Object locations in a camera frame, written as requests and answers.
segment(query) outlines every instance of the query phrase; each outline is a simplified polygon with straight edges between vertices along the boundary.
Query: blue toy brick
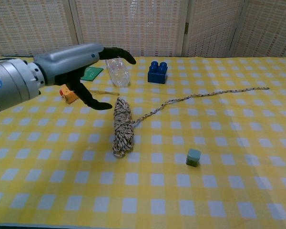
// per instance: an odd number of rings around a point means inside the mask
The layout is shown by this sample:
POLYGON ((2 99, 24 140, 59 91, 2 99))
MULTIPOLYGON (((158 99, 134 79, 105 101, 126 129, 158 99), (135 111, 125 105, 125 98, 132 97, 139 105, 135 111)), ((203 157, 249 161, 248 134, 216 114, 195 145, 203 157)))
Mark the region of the blue toy brick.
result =
POLYGON ((150 83, 162 83, 165 84, 167 76, 167 64, 166 62, 161 62, 158 66, 157 61, 153 61, 151 66, 149 66, 147 81, 150 83))
POLYGON ((189 152, 186 157, 186 164, 189 166, 197 167, 199 159, 200 159, 200 155, 201 153, 199 150, 189 149, 189 152))

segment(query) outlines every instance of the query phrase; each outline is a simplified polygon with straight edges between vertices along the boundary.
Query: rope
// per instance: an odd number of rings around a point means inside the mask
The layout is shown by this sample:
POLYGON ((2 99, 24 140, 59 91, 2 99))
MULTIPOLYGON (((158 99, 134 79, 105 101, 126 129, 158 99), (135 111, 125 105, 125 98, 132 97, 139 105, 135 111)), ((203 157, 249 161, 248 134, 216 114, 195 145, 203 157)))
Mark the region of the rope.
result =
POLYGON ((129 104, 123 100, 122 98, 117 98, 114 108, 114 141, 113 141, 113 155, 116 157, 124 157, 125 152, 129 151, 133 148, 133 137, 134 132, 133 128, 136 127, 141 121, 144 119, 154 115, 158 111, 162 110, 166 105, 173 104, 177 102, 181 102, 183 100, 187 100, 194 97, 206 97, 206 96, 213 96, 217 94, 225 94, 225 93, 239 93, 239 92, 248 92, 252 90, 268 90, 269 87, 252 87, 252 88, 245 88, 240 90, 226 90, 226 91, 219 91, 219 92, 212 92, 207 94, 192 94, 184 98, 180 99, 170 99, 160 107, 155 109, 154 111, 143 115, 142 117, 138 118, 137 120, 132 120, 132 113, 130 110, 129 104))

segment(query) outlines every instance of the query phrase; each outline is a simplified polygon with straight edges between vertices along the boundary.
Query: green cube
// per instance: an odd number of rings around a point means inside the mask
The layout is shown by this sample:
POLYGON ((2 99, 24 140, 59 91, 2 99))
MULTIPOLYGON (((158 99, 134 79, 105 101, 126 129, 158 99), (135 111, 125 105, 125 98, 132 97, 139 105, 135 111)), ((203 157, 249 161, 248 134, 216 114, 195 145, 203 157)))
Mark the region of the green cube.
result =
POLYGON ((201 153, 199 150, 189 149, 189 152, 186 157, 186 164, 189 166, 197 167, 199 159, 200 159, 200 155, 201 153))

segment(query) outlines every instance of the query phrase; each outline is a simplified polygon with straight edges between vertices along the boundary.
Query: plastic bottle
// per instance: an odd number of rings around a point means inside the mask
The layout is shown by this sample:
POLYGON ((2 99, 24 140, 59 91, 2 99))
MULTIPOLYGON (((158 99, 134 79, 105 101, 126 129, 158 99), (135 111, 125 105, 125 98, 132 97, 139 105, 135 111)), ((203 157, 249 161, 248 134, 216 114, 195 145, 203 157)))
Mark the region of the plastic bottle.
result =
POLYGON ((106 60, 106 65, 114 85, 117 87, 127 87, 130 77, 123 60, 121 58, 106 60))

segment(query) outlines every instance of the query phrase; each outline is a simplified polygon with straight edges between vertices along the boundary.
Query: silver metal cylinder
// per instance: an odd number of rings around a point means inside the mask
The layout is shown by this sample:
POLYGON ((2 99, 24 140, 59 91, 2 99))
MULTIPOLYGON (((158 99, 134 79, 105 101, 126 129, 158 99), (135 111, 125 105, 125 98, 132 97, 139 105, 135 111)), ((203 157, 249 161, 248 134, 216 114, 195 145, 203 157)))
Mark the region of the silver metal cylinder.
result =
POLYGON ((44 86, 40 69, 20 59, 0 62, 0 111, 39 95, 44 86))

